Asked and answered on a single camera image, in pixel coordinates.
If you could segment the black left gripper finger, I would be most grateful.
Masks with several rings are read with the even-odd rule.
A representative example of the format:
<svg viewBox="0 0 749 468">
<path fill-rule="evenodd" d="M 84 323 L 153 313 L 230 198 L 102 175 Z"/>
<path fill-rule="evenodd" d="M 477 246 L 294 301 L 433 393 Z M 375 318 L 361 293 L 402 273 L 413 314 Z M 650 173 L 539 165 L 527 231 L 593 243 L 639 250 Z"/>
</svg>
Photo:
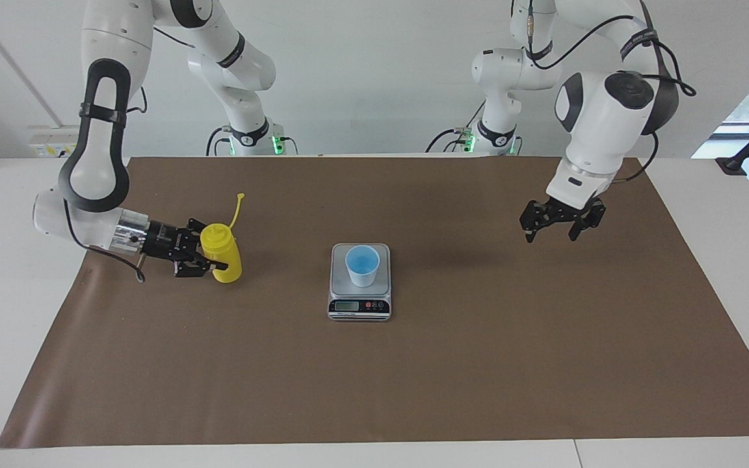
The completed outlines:
<svg viewBox="0 0 749 468">
<path fill-rule="evenodd" d="M 588 229 L 597 228 L 606 211 L 605 204 L 600 198 L 592 198 L 585 208 L 576 211 L 572 216 L 572 227 L 568 232 L 571 242 L 576 242 L 580 234 Z"/>
<path fill-rule="evenodd" d="M 524 231 L 525 239 L 530 244 L 537 236 L 537 233 L 545 226 L 547 222 L 547 210 L 544 204 L 531 200 L 521 215 L 521 226 Z"/>
</svg>

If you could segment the yellow squeeze bottle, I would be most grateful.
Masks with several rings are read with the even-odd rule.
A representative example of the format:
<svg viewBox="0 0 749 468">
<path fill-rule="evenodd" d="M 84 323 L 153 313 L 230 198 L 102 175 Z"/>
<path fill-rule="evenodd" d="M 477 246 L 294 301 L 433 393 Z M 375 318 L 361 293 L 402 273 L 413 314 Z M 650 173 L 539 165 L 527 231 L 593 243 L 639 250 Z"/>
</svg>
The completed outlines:
<svg viewBox="0 0 749 468">
<path fill-rule="evenodd" d="M 229 224 L 210 224 L 203 228 L 200 234 L 200 246 L 202 246 L 205 257 L 211 262 L 216 261 L 216 263 L 226 264 L 222 267 L 216 266 L 212 270 L 214 278 L 223 284 L 233 283 L 242 275 L 241 253 L 233 228 L 240 216 L 241 205 L 245 196 L 243 192 L 238 193 L 237 206 Z"/>
</svg>

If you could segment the light blue plastic cup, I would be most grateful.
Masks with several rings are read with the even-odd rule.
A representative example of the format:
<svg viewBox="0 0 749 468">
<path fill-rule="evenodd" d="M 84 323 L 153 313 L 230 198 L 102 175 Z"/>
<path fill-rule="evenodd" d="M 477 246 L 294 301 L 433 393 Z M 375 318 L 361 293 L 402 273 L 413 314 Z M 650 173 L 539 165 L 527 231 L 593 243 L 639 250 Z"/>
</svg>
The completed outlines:
<svg viewBox="0 0 749 468">
<path fill-rule="evenodd" d="M 374 246 L 352 246 L 345 255 L 345 266 L 352 284 L 356 287 L 370 287 L 380 267 L 380 254 Z"/>
</svg>

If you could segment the silver digital kitchen scale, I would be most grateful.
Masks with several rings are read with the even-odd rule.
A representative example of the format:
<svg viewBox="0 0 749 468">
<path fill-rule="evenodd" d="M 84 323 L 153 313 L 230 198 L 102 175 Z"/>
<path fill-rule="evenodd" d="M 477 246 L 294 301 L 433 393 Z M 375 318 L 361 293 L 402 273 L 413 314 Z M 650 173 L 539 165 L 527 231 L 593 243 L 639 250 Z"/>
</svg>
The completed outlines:
<svg viewBox="0 0 749 468">
<path fill-rule="evenodd" d="M 380 267 L 370 287 L 352 284 L 345 266 L 345 255 L 352 246 L 339 243 L 331 250 L 329 302 L 327 315 L 335 322 L 387 322 L 391 317 L 391 252 L 383 243 L 374 246 L 380 254 Z"/>
</svg>

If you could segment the brown paper table mat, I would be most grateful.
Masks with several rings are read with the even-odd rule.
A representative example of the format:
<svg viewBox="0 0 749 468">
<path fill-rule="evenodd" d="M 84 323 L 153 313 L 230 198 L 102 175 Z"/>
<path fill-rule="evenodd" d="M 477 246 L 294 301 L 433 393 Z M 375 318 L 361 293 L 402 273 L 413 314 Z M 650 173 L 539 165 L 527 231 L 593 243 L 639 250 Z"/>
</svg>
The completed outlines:
<svg viewBox="0 0 749 468">
<path fill-rule="evenodd" d="M 648 177 L 568 239 L 557 161 L 137 158 L 125 207 L 229 222 L 232 284 L 89 253 L 0 448 L 749 436 L 749 350 Z M 327 315 L 331 250 L 391 252 L 387 322 Z"/>
</svg>

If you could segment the white wall socket box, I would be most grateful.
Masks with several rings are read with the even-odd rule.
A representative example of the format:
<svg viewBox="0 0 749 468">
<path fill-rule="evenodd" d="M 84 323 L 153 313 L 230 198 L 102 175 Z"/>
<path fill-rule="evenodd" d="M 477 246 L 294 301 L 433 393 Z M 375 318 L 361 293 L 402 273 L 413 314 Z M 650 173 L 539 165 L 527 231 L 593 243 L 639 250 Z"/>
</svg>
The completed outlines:
<svg viewBox="0 0 749 468">
<path fill-rule="evenodd" d="M 74 125 L 62 127 L 48 127 L 48 125 L 30 125 L 29 142 L 27 145 L 36 157 L 61 158 L 68 157 L 75 151 L 79 136 L 79 129 Z"/>
</svg>

